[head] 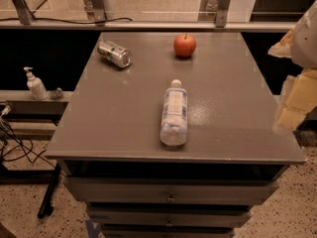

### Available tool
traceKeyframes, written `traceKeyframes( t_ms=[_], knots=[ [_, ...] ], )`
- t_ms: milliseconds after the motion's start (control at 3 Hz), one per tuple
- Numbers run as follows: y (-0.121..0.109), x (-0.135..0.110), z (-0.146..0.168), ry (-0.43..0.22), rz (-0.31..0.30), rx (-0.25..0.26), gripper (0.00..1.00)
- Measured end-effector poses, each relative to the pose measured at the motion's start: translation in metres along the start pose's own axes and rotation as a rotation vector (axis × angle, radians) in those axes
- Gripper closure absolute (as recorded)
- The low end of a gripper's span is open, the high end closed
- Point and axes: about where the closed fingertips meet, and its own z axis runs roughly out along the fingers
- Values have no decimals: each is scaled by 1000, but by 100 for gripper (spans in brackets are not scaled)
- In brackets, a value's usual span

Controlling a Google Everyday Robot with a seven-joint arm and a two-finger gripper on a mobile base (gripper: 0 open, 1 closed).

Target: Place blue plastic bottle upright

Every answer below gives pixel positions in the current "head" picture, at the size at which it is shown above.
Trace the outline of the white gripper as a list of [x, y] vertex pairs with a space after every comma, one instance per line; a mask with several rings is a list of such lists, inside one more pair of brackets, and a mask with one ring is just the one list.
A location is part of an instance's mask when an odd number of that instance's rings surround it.
[[305, 67], [297, 76], [289, 75], [282, 85], [275, 112], [275, 132], [294, 131], [317, 107], [317, 0], [278, 43], [267, 52], [288, 58]]

